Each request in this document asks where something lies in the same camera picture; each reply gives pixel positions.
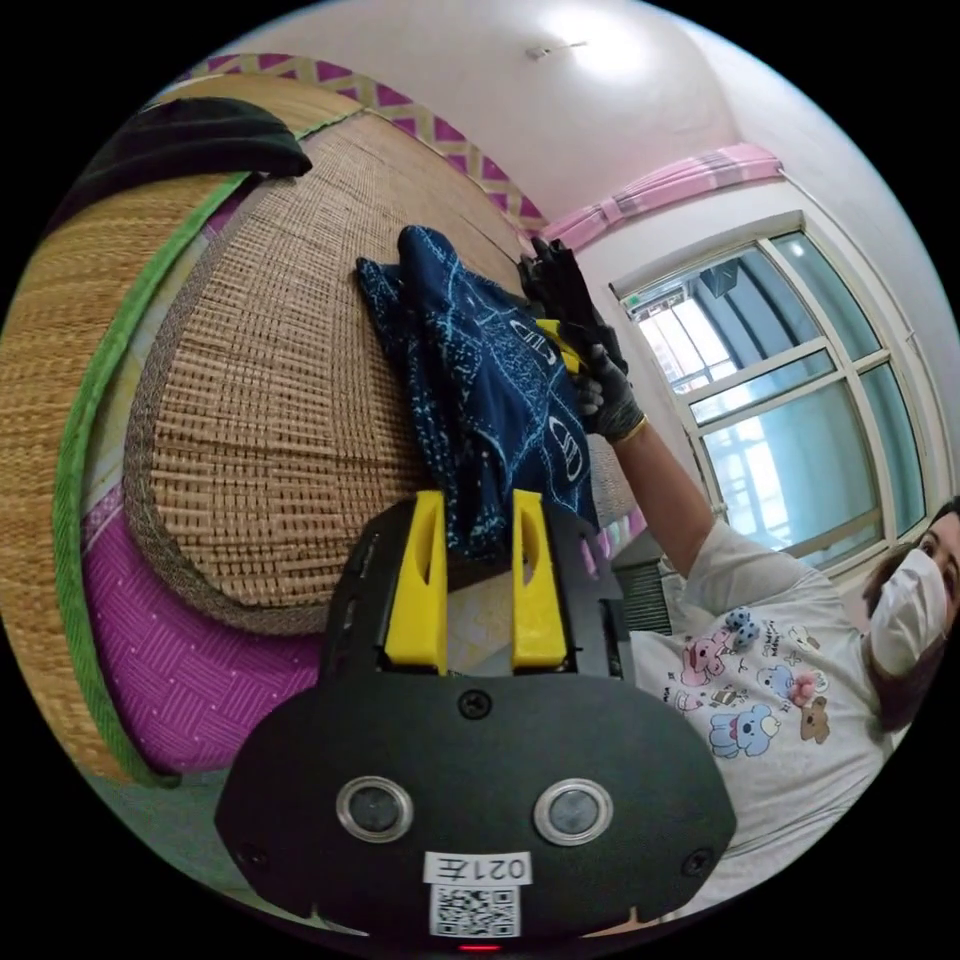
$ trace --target white t-shirt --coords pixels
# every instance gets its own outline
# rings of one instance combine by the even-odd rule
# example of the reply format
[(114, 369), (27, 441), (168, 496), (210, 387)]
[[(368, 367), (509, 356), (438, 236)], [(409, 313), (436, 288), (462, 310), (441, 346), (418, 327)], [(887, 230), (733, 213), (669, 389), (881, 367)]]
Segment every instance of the white t-shirt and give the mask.
[[(703, 734), (738, 827), (701, 892), (664, 919), (738, 896), (789, 866), (849, 810), (890, 749), (861, 634), (823, 574), (717, 522), (685, 600), (716, 621), (700, 636), (631, 634), (637, 685)], [(815, 678), (802, 707), (790, 699), (797, 678)]]

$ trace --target qr code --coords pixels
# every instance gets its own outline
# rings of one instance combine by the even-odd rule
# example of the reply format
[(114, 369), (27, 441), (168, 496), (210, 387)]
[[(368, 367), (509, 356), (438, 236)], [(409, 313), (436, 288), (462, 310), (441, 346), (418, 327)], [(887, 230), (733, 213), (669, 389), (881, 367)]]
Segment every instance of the qr code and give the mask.
[(431, 933), (436, 937), (519, 937), (520, 890), (433, 888)]

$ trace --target gold bracelet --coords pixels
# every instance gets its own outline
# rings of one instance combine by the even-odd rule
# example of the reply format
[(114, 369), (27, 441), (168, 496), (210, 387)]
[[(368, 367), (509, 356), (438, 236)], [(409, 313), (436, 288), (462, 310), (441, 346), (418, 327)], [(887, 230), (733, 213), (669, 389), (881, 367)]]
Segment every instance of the gold bracelet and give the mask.
[(628, 440), (632, 440), (638, 433), (640, 433), (643, 430), (643, 428), (647, 425), (648, 422), (649, 421), (647, 420), (647, 415), (644, 414), (640, 418), (640, 422), (626, 436), (620, 437), (620, 439), (616, 441), (617, 445), (619, 446), (619, 444), (621, 443), (626, 443)]

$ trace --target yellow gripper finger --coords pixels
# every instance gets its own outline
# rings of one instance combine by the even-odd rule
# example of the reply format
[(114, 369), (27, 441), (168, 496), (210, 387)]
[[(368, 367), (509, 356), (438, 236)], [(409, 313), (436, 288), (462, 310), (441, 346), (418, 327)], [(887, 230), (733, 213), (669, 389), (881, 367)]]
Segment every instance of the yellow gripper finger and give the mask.
[(417, 494), (384, 647), (395, 667), (447, 672), (447, 538), (443, 494)]
[(513, 669), (549, 670), (567, 656), (539, 493), (513, 494)]
[(563, 358), (563, 365), (567, 368), (567, 373), (576, 375), (586, 364), (580, 359), (576, 350), (570, 346), (560, 336), (559, 320), (538, 320), (537, 326), (557, 345), (560, 350), (560, 356)]

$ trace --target cartoon print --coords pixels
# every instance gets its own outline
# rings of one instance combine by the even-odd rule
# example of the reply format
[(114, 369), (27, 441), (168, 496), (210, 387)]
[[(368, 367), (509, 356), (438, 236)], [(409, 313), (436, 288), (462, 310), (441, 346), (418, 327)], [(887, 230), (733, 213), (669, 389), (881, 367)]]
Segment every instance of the cartoon print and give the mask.
[(757, 671), (757, 683), (768, 687), (781, 700), (796, 707), (806, 706), (816, 692), (818, 674), (798, 673), (796, 675), (782, 663), (775, 667), (764, 667)]
[(820, 641), (816, 637), (811, 637), (806, 627), (791, 627), (787, 631), (787, 636), (801, 649), (815, 651), (820, 649)]
[(767, 623), (763, 631), (763, 655), (776, 657), (780, 653), (780, 634), (772, 623)]
[(757, 683), (768, 687), (781, 700), (789, 700), (794, 686), (793, 671), (782, 663), (775, 667), (764, 667), (757, 672)]
[(720, 655), (727, 652), (728, 637), (726, 630), (718, 630), (712, 637), (701, 637), (684, 647), (680, 682), (685, 687), (705, 687), (723, 673)]
[(694, 710), (699, 710), (704, 706), (704, 702), (700, 696), (681, 690), (674, 700), (674, 706), (681, 713), (693, 713)]
[(741, 713), (718, 713), (710, 718), (710, 726), (714, 755), (732, 760), (741, 751), (748, 757), (766, 753), (780, 730), (780, 721), (768, 706), (760, 703)]
[(743, 653), (760, 636), (760, 627), (746, 607), (731, 610), (724, 625), (730, 631), (729, 647), (734, 653)]
[(818, 746), (830, 736), (830, 718), (827, 716), (827, 698), (817, 697), (800, 710), (800, 739), (813, 740)]
[(740, 706), (747, 702), (747, 691), (737, 690), (732, 684), (727, 684), (722, 690), (717, 690), (710, 698), (710, 705), (714, 707)]

